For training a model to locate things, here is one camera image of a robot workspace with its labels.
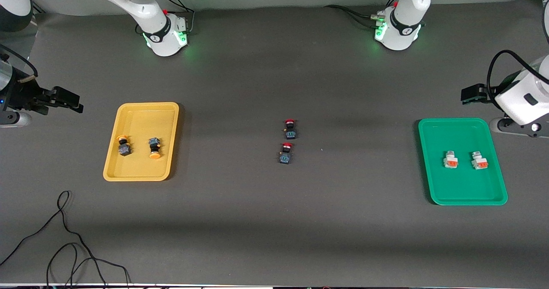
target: gray table surface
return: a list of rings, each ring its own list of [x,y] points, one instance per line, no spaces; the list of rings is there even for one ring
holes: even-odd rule
[[[39,83],[80,94],[85,110],[0,131],[0,256],[71,190],[71,228],[134,283],[547,288],[549,141],[493,134],[508,203],[441,207],[427,200],[415,128],[425,117],[500,117],[462,106],[460,90],[486,80],[501,49],[546,54],[541,13],[539,0],[434,5],[417,42],[391,52],[335,9],[204,11],[169,58],[149,51],[128,15],[41,17]],[[494,79],[519,68],[502,58]],[[104,181],[116,109],[148,101],[184,107],[171,178]],[[283,166],[287,118],[300,137]],[[0,281],[45,282],[69,241],[55,220]],[[55,280],[71,256],[54,262]],[[88,266],[80,281],[99,279]]]

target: electrical component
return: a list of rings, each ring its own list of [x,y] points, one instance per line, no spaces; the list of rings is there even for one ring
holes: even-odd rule
[[[455,154],[453,151],[448,151],[446,153],[446,157],[444,158],[444,166],[446,168],[455,169],[457,168],[457,158],[455,157]]]
[[[147,46],[162,57],[172,56],[187,45],[184,18],[160,9],[155,0],[108,0],[129,13],[143,30]]]
[[[286,128],[284,129],[284,131],[286,132],[285,136],[286,136],[286,140],[293,140],[296,138],[297,136],[297,133],[296,133],[296,129],[295,129],[295,124],[296,124],[296,121],[292,120],[292,119],[288,119],[286,121],[284,121],[284,125],[286,126]]]
[[[150,138],[149,147],[151,148],[151,154],[149,154],[149,158],[152,158],[153,160],[157,160],[158,158],[160,158],[160,140],[158,138]]]
[[[473,152],[473,160],[471,162],[476,170],[488,168],[488,161],[483,158],[479,151]]]
[[[397,5],[378,11],[378,16],[389,19],[378,28],[374,39],[391,50],[410,47],[417,39],[421,20],[430,5],[431,0],[398,0]]]
[[[383,22],[383,21],[385,21],[385,16],[384,15],[378,15],[378,14],[372,14],[372,15],[370,15],[370,19],[374,20],[374,21]]]
[[[282,151],[280,152],[278,162],[286,165],[290,164],[290,158],[292,158],[290,151],[292,150],[292,146],[293,145],[288,142],[282,144]]]
[[[132,149],[130,147],[130,144],[128,143],[128,137],[127,136],[118,136],[116,138],[118,140],[118,153],[122,156],[128,156],[132,153]]]

